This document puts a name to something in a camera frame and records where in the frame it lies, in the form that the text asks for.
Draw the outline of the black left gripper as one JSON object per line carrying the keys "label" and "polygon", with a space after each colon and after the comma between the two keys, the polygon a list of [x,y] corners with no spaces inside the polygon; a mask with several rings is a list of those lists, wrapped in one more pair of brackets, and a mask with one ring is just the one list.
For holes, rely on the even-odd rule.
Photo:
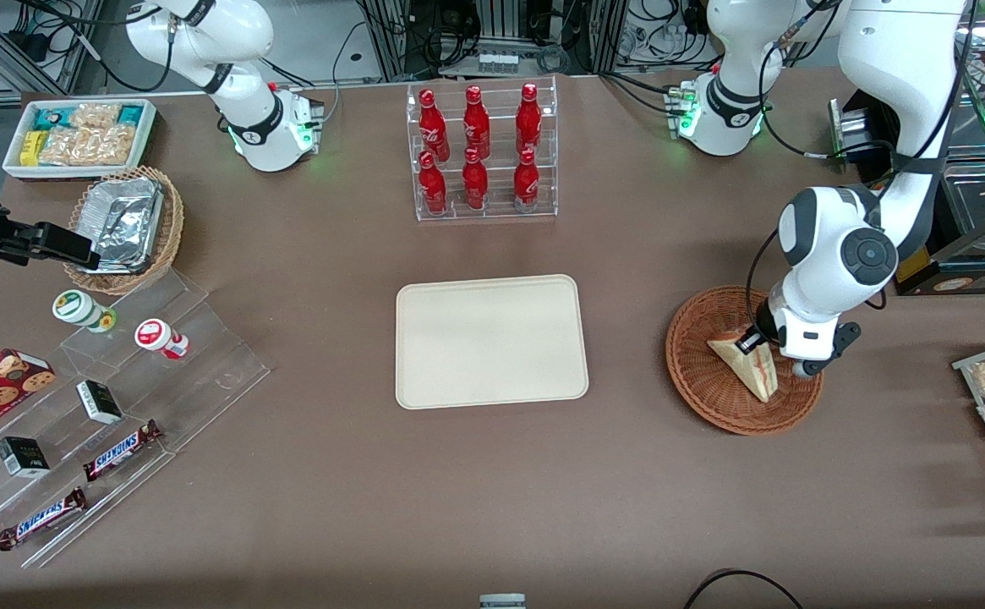
{"label": "black left gripper", "polygon": [[785,305],[785,297],[782,294],[768,294],[765,300],[760,302],[754,315],[756,331],[746,331],[738,338],[738,349],[741,354],[749,355],[770,342],[785,342],[785,324],[775,317],[775,312],[785,308]]}

